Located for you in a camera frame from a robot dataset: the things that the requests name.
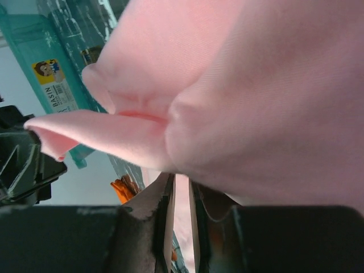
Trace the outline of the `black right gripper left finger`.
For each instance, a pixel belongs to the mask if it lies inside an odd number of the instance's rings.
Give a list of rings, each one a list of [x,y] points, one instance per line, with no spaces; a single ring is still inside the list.
[[[118,206],[1,208],[2,272],[170,272],[174,176]]]

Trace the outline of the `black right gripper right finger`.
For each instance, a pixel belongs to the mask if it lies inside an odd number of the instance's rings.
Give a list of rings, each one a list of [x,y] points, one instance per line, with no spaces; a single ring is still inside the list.
[[[190,183],[197,272],[362,272],[363,216],[344,206],[241,206]]]

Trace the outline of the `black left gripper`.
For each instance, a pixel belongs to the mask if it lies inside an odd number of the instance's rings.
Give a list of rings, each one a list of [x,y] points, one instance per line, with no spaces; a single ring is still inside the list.
[[[33,114],[1,107],[1,204],[37,204],[51,197],[51,183],[67,166],[41,152],[39,138],[24,128]]]

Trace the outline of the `pink t shirt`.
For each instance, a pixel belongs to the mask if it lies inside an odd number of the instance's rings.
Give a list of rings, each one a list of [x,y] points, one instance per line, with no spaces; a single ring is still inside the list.
[[[362,1],[130,1],[82,79],[104,113],[25,123],[58,161],[78,144],[244,205],[363,211]]]

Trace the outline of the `folded orange t shirt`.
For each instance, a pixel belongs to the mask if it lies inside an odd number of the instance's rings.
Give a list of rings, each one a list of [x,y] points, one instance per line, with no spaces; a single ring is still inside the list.
[[[127,203],[141,192],[141,189],[130,175],[123,175],[120,179],[111,182],[110,185],[115,190],[121,204]]]

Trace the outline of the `teal plastic bin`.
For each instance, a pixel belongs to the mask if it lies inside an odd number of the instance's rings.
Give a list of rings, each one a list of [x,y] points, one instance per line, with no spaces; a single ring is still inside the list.
[[[127,1],[1,1],[1,32],[46,113],[105,109],[82,70],[97,61]]]

